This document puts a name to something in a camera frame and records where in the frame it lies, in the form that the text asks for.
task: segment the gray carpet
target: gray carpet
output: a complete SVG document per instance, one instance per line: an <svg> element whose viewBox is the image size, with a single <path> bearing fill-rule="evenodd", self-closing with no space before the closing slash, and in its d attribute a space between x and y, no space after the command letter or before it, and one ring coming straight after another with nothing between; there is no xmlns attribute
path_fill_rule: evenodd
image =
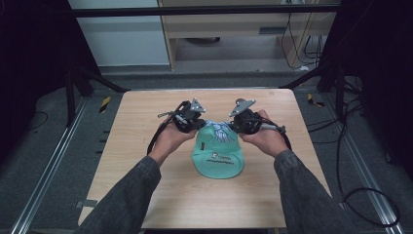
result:
<svg viewBox="0 0 413 234"><path fill-rule="evenodd" d="M141 75L108 77L108 79L131 89L197 89L277 87L299 76L300 73L297 72L249 72ZM97 83L93 85L96 91L92 97L88 98L84 117L33 219L31 229L71 230L77 227L81 210L76 208L75 204L83 201L87 196L101 151L104 148L104 140L108 136L107 131L112 126L122 98L121 94L109 91ZM296 92L295 94L306 124L332 118L326 107L308 103L306 93ZM111 100L106 112L98 113L102 100L107 96L111 96ZM323 101L317 92L314 93L314 97L315 100ZM32 127L46 120L44 113L47 113L48 119L40 127L27 131L13 152L14 160L1 171L0 229L9 229L13 226L64 131L66 123L64 90L58 90L42 97L38 102L37 110L39 113L33 118ZM383 191L390 195L400 208L400 223L405 233L413 233L413 222L411 222L413 210L410 202L413 197L413 182L402 168L386 163L381 145L361 114L362 110L349 117L348 133L355 138L362 157L380 182ZM338 136L339 130L336 125L311 133L313 142L332 141ZM340 202L335 174L336 143L315 143L315 149L331 194L337 202ZM349 192L362 184L346 147L342 146L340 152L342 185L344 191ZM357 195L352 202L363 214L378 220L366 194ZM347 212L363 233L386 233L383 228L365 222L350 210Z"/></svg>

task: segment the metal frame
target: metal frame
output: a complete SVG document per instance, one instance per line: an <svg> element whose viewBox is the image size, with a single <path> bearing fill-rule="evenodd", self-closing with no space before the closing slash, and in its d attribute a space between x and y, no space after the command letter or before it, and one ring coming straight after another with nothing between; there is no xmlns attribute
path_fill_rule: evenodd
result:
<svg viewBox="0 0 413 234"><path fill-rule="evenodd" d="M43 201L43 198L45 197L49 185L55 176L58 165L60 164L60 161L63 158L67 146L70 140L72 139L78 127L78 124L85 112L85 107L88 103L88 99L88 97L81 97L81 101L76 111L76 117L74 118L72 125L67 127L64 131L60 141L57 144L55 152L52 155L51 160L46 166L45 171L43 171L43 174L40 177L36 187L34 188L33 193L31 194L26 206L24 207L24 210L21 212L18 220L13 225L11 231L12 234L23 234L27 232L31 224L31 221L33 220L33 217L36 215L36 212L39 209L40 204Z"/></svg>
<svg viewBox="0 0 413 234"><path fill-rule="evenodd" d="M323 99L325 100L325 104L330 110L333 117L337 117L336 111L334 110L333 100L327 94L321 94ZM339 123L337 123L337 128L341 131L342 127ZM362 184L365 187L370 187L381 191L379 183L377 182L374 175L368 169L366 163L361 157L360 152L358 151L357 145L354 142L352 135L347 132L343 140L345 142L345 146L349 150L349 156L352 159L352 162L357 170L358 176L361 179ZM390 224L395 221L395 214L392 209L392 206L389 204L387 199L380 194L377 193L368 193L371 203L373 204L377 215L380 217L383 223ZM400 223L393 227L386 228L387 233L389 234L401 234L404 233Z"/></svg>
<svg viewBox="0 0 413 234"><path fill-rule="evenodd" d="M266 13L330 13L359 10L362 5L297 4L297 5L234 5L201 7L160 7L121 9L74 9L72 11L48 11L54 17L102 18L147 17L179 15L266 14Z"/></svg>

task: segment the black cable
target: black cable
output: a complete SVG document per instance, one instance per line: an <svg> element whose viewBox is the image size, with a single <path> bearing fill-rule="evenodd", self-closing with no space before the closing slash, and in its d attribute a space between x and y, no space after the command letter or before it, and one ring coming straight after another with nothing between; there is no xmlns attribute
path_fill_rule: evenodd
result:
<svg viewBox="0 0 413 234"><path fill-rule="evenodd" d="M340 194L341 194L341 196L342 196L342 198L343 198L343 203L346 204L356 215L358 215L359 217L361 217L362 219L364 219L365 221L367 221L367 222L369 222L369 223L371 223L371 224L373 224L373 225L380 226L380 227L392 227L392 226L398 224L398 222L400 221L400 211L399 211L397 205L395 204L395 202L394 202L392 199L390 199L390 197L388 197L385 193L383 193L383 192L381 192L381 191L379 191L379 190L377 190L377 189L374 189L374 188L360 187L360 188L356 188L356 189L350 191L350 192L345 196L345 195L344 195L343 188L342 188L341 178L340 178L340 164L339 164L339 162L340 162L340 145L341 145L341 140L342 140L342 138L343 138L343 136L344 136L344 134L346 133L346 130L347 130L347 117L348 117L348 115L349 115L350 113L356 111L356 110L359 110L360 107L361 107L361 105L359 104L359 105L357 105L357 106L355 106L355 107L353 107L352 109L349 110L350 103L352 103L353 101L356 101L356 100L358 100L358 97L355 98L355 99L353 99L352 101L350 101L350 102L347 104L347 106L346 106L346 109L345 109L345 112L344 112L344 113L345 113L345 114L344 114L344 117L345 117L345 118L344 118L344 121L343 121L343 127L342 127L342 130L341 130L341 132L340 132L340 135L339 135L339 138L338 138L338 141L337 141L337 148L336 148L336 154L337 154L337 155L336 155L336 158L337 158L337 159L336 159L337 185L338 185ZM348 202L348 199L349 199L353 194L358 193L359 191L373 191L373 192L379 193L379 194L381 194L382 196L384 196L384 197L389 201L389 203L394 207L394 209L395 209L395 221L392 222L392 223L389 223L389 224L380 223L380 222L373 221L373 220L367 218L366 216L362 215L361 213L359 213L359 212Z"/></svg>
<svg viewBox="0 0 413 234"><path fill-rule="evenodd" d="M318 44L317 44L317 49L316 49L315 52L308 52L308 51L307 51L310 41L313 41L313 37L312 37L312 36L309 36L309 37L307 38L307 42L306 42L306 45L304 46L303 52L304 52L304 55L305 55L306 58L308 58L308 59L314 59L314 60L315 60L314 63L315 63L315 66L317 67L317 66L319 65L319 60L320 60L320 58L321 58L322 36L319 36L319 40L318 40Z"/></svg>
<svg viewBox="0 0 413 234"><path fill-rule="evenodd" d="M313 141L312 143L313 144L328 144L328 143L335 143L337 141L338 141L338 139L332 140L332 141L322 141L322 142Z"/></svg>
<svg viewBox="0 0 413 234"><path fill-rule="evenodd" d="M171 123L172 117L173 117L173 115L170 115L170 116L168 117L168 119L167 119L166 121L164 121L164 123L162 123L162 124L159 126L158 130L156 131L156 133L154 134L154 136L153 136L152 139L151 139L151 142L150 142L149 145L148 145L148 149L146 150L146 155L148 155L150 152L152 152L152 149L153 149L153 147L154 147L154 145L155 145L155 142L158 140L159 135L160 135L160 134L162 133L162 131L167 127L167 125L168 125L169 123Z"/></svg>
<svg viewBox="0 0 413 234"><path fill-rule="evenodd" d="M282 51L283 51L283 53L284 53L285 58L287 58L287 55L286 55L286 52L285 52L285 50L284 50L284 48L283 48L283 39L284 39L284 36L285 36L286 31L289 29L289 33L290 33L290 36L291 36L292 45L294 46L295 55L297 56L298 60L300 60L300 61L303 63L303 65L313 64L313 62L306 62L306 61L303 61L302 59L300 59L300 56L298 55L297 46L295 45L294 37L293 37L293 35L292 35L290 22L291 22L291 13L288 14L288 21L287 21L287 23L286 23L285 31L284 31L284 33L282 34ZM289 62L288 62L288 59L286 60L286 63L287 63L288 66L289 66L290 68L292 68L292 69L297 69L297 68L299 68L299 67L293 67L292 65L290 65Z"/></svg>
<svg viewBox="0 0 413 234"><path fill-rule="evenodd" d="M391 206L395 209L395 221L389 224L385 224L385 223L381 223L381 222L376 222L374 220L371 220L370 218L367 218L366 216L362 215L360 212L358 212L352 205L350 205L347 200L355 193L358 193L360 191L370 191L370 192L375 192L378 193L380 195L382 195L383 197L385 197L389 203L391 204ZM357 188L354 189L353 191L351 191L349 194L346 195L346 197L343 199L343 203L346 203L346 205L359 217L361 217L362 219L364 219L367 222L370 222L376 226L380 226L380 227L392 227L396 224L398 224L398 222L400 221L400 210L398 209L398 206L395 204L395 202L389 197L387 196L385 193L383 193L382 191L379 191L377 189L374 188L369 188L369 187L361 187L361 188Z"/></svg>
<svg viewBox="0 0 413 234"><path fill-rule="evenodd" d="M40 124L38 124L38 125L36 125L36 126L34 126L34 127L28 128L28 129L27 129L28 131L38 129L40 126L44 125L44 124L48 121L49 115L48 115L46 112L44 112L44 111L36 111L36 114L37 114L37 113L44 114L44 115L46 116L46 118L45 118L45 120L43 120L42 123L40 123Z"/></svg>
<svg viewBox="0 0 413 234"><path fill-rule="evenodd" d="M329 122L329 121L333 121L333 120L337 120L337 118L329 119L329 120L321 120L321 121L319 121L319 122L316 122L316 123L313 123L313 124L308 124L308 125L306 125L306 126L309 127L309 126L318 125L318 124L322 124L322 123Z"/></svg>
<svg viewBox="0 0 413 234"><path fill-rule="evenodd" d="M328 124L325 124L325 125L323 125L323 126L321 126L321 127L318 127L318 128L316 128L316 129L309 130L308 132L309 132L309 133L312 133L312 132L315 132L315 131L318 131L318 130L322 130L322 129L324 129L324 128L326 128L326 127L334 124L334 123L337 122L337 121L338 121L338 119L332 120L332 121L329 122Z"/></svg>
<svg viewBox="0 0 413 234"><path fill-rule="evenodd" d="M285 145L292 150L291 142L289 141L288 136L285 133L285 129L283 127L279 127L276 123L271 121L270 119L261 117L261 119L243 119L242 122L260 122L263 124L268 124L272 126L276 126L278 129L278 132L282 135L283 140L285 141Z"/></svg>

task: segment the fingers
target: fingers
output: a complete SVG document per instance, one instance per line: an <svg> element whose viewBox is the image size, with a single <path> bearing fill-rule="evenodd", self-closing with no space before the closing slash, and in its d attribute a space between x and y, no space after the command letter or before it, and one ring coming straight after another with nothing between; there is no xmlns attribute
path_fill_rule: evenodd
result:
<svg viewBox="0 0 413 234"><path fill-rule="evenodd" d="M263 110L263 109L259 110L259 111L258 111L258 114L259 114L261 117L263 117L263 118L270 119L270 117L268 116L267 112L266 112L265 110Z"/></svg>
<svg viewBox="0 0 413 234"><path fill-rule="evenodd" d="M171 137L179 137L179 138L183 138L184 140L195 137L195 134L197 133L197 130L193 130L189 133L182 133L176 128L176 126L173 123L169 123L167 127L164 129L164 131L169 132L169 135Z"/></svg>
<svg viewBox="0 0 413 234"><path fill-rule="evenodd" d="M247 141L247 138L246 138L246 137L247 137L246 134L239 133L238 136L240 137L240 139L243 140L243 142L248 142L248 141Z"/></svg>

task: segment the light wood tabletop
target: light wood tabletop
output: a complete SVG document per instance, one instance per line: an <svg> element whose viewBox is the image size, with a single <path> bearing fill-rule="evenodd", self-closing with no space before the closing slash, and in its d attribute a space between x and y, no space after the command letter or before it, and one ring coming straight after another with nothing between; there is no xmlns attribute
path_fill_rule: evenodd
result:
<svg viewBox="0 0 413 234"><path fill-rule="evenodd" d="M124 94L109 138L94 175L88 200L100 201L141 158L160 123L158 114L174 110L183 100L197 98L206 109L201 118L230 121L228 114L238 98L256 99L250 108L265 109L286 133L293 151L320 180L324 175L303 117L291 90L167 90ZM184 142L161 167L162 179L155 190L142 228L270 228L285 227L274 170L274 159L254 145L239 140L244 170L227 179L198 173L192 159L195 139ZM84 207L81 223L92 208Z"/></svg>

